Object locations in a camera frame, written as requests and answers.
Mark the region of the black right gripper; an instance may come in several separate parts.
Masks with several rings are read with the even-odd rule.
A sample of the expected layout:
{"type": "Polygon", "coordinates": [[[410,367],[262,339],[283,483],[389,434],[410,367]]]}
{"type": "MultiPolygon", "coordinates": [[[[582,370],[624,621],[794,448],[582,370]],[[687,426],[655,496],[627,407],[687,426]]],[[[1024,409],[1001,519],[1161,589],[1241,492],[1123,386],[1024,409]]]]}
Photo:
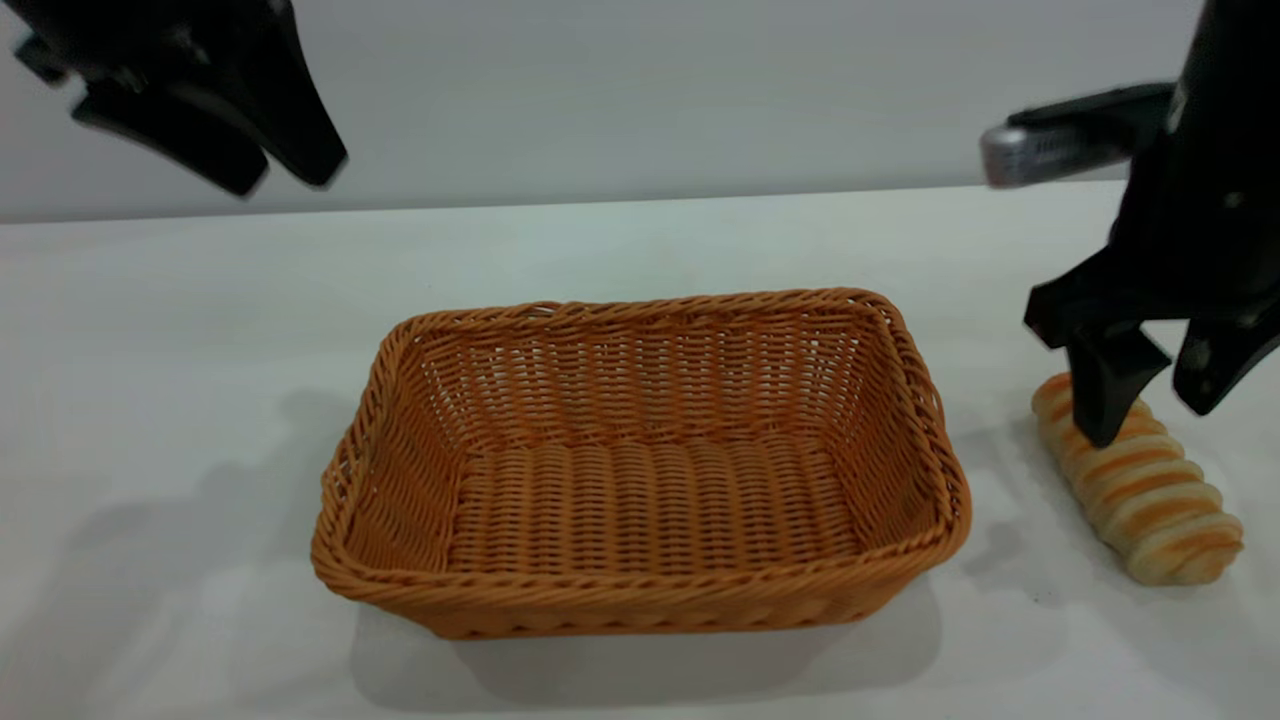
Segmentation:
{"type": "Polygon", "coordinates": [[[1277,111],[1258,95],[1091,95],[1023,114],[1023,181],[1130,163],[1105,249],[1037,286],[1027,324],[1066,342],[1073,420],[1119,436],[1171,357],[1137,324],[1192,319],[1172,388],[1211,414],[1279,346],[1277,111]]]}

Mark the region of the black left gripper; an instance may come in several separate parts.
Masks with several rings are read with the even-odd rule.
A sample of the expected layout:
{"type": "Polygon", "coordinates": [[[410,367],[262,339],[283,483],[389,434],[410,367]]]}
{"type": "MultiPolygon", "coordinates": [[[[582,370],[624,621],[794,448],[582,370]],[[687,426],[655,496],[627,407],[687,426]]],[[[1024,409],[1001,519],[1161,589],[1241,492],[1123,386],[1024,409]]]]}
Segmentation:
{"type": "Polygon", "coordinates": [[[73,76],[96,82],[151,72],[206,85],[220,114],[251,140],[166,94],[108,85],[91,85],[72,119],[150,149],[232,196],[250,196],[266,176],[262,150],[317,188],[326,188],[347,161],[289,1],[5,5],[28,28],[15,59],[46,86],[73,76]]]}

